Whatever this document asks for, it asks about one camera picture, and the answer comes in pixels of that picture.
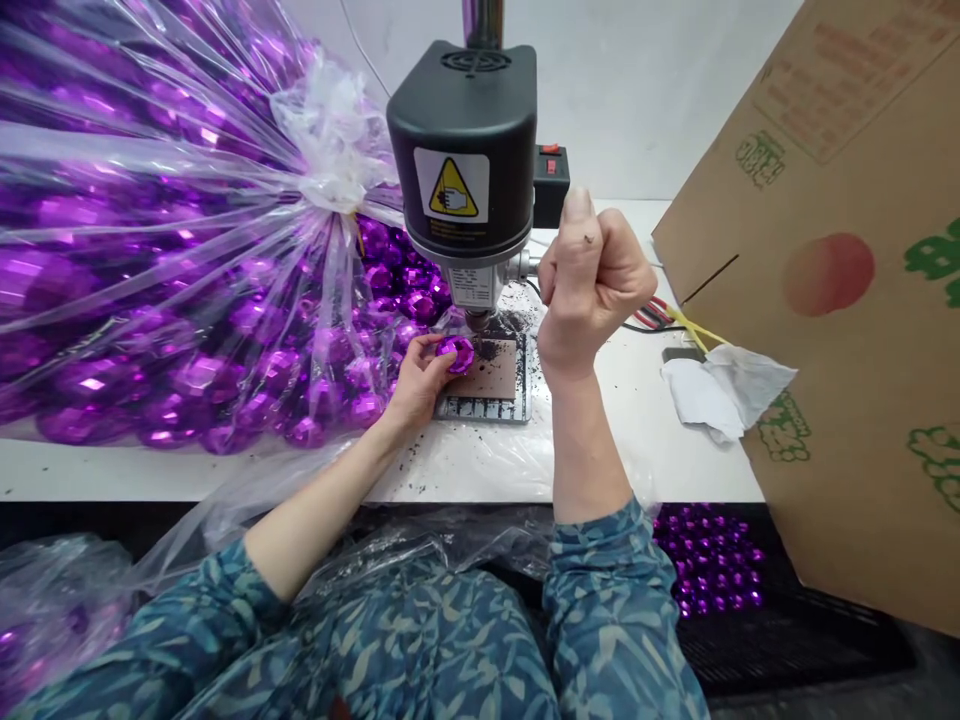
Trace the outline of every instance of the patterned shirt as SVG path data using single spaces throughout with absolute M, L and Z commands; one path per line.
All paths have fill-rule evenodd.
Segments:
M 283 604 L 242 541 L 14 718 L 702 718 L 673 566 L 636 500 L 557 526 L 542 643 L 489 573 L 412 560 Z

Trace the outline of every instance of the blue patterned sleeve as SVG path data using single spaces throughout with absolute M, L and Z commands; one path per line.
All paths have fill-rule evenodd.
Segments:
M 563 717 L 709 717 L 677 642 L 676 572 L 634 498 L 558 525 L 543 588 Z
M 276 631 L 286 611 L 238 540 L 141 608 L 105 654 L 28 699 L 11 717 L 173 717 Z

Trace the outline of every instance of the person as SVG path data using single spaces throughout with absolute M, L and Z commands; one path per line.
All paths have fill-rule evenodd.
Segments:
M 707 717 L 675 634 L 675 580 L 617 455 L 594 374 L 656 290 L 623 215 L 572 189 L 540 266 L 553 396 L 555 537 L 543 649 L 482 570 L 408 561 L 298 594 L 380 475 L 429 421 L 455 353 L 410 344 L 380 420 L 244 538 L 145 605 L 123 638 L 15 718 Z

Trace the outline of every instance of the red circle print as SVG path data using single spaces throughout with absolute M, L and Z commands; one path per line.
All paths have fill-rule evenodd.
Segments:
M 821 317 L 862 298 L 875 272 L 873 252 L 861 238 L 827 235 L 804 243 L 787 260 L 783 296 L 798 315 Z

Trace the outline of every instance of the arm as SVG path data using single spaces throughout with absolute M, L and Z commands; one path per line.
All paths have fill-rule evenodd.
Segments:
M 544 609 L 561 713 L 706 717 L 677 642 L 673 566 L 652 542 L 593 370 L 599 348 L 650 299 L 656 278 L 623 216 L 597 217 L 577 189 L 540 267 L 549 310 L 538 346 L 553 394 L 558 523 Z
M 21 705 L 17 718 L 169 718 L 234 660 L 275 632 L 317 564 L 410 433 L 429 422 L 456 353 L 435 357 L 439 335 L 415 338 L 383 417 L 333 465 L 243 540 L 137 613 L 97 660 Z

